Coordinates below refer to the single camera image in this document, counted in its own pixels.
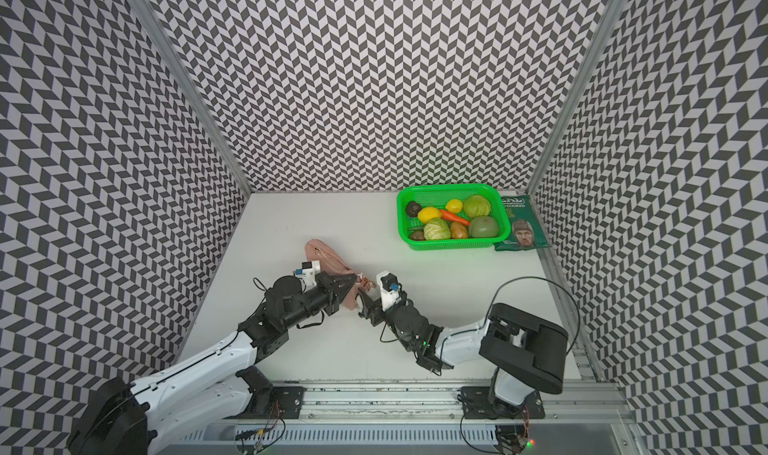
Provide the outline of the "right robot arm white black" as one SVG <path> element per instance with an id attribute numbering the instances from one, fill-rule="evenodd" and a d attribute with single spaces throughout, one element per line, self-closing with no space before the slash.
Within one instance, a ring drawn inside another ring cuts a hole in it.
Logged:
<path id="1" fill-rule="evenodd" d="M 360 291 L 356 301 L 362 318 L 391 332 L 417 365 L 435 375 L 470 361 L 491 363 L 487 399 L 496 409 L 520 408 L 535 392 L 563 392 L 568 333 L 549 320 L 494 302 L 477 322 L 444 328 L 430 323 L 403 291 L 379 299 Z"/>

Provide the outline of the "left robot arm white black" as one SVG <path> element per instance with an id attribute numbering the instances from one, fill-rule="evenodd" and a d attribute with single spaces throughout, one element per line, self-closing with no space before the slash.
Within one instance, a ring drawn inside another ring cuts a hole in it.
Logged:
<path id="1" fill-rule="evenodd" d="M 306 287 L 283 276 L 236 330 L 213 346 L 130 383 L 116 377 L 89 395 L 66 441 L 72 454 L 156 454 L 208 424 L 268 398 L 270 381 L 258 362 L 289 339 L 292 327 L 336 313 L 357 282 L 354 274 L 313 275 Z"/>

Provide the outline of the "pink fabric bag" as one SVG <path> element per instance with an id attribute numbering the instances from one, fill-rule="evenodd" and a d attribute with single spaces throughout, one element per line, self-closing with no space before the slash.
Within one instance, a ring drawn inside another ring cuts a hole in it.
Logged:
<path id="1" fill-rule="evenodd" d="M 356 282 L 344 296 L 342 305 L 349 310 L 357 309 L 356 294 L 360 288 L 361 278 L 358 273 L 330 246 L 319 239 L 312 239 L 305 245 L 306 259 L 310 262 L 319 261 L 322 271 L 329 275 L 355 275 Z"/>

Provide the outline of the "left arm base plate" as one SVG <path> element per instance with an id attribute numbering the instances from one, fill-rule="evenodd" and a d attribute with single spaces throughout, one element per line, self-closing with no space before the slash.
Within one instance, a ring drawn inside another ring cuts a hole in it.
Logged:
<path id="1" fill-rule="evenodd" d="M 274 386 L 251 397 L 238 419 L 266 420 L 281 418 L 295 420 L 300 417 L 306 389 L 303 386 Z"/>

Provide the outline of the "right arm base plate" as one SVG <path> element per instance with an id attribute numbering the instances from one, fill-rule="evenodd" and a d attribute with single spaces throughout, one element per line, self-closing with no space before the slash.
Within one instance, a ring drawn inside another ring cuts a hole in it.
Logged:
<path id="1" fill-rule="evenodd" d="M 457 400 L 462 406 L 463 416 L 469 420 L 513 420 L 545 418 L 540 393 L 529 394 L 522 405 L 514 405 L 492 396 L 489 387 L 464 386 L 460 388 Z"/>

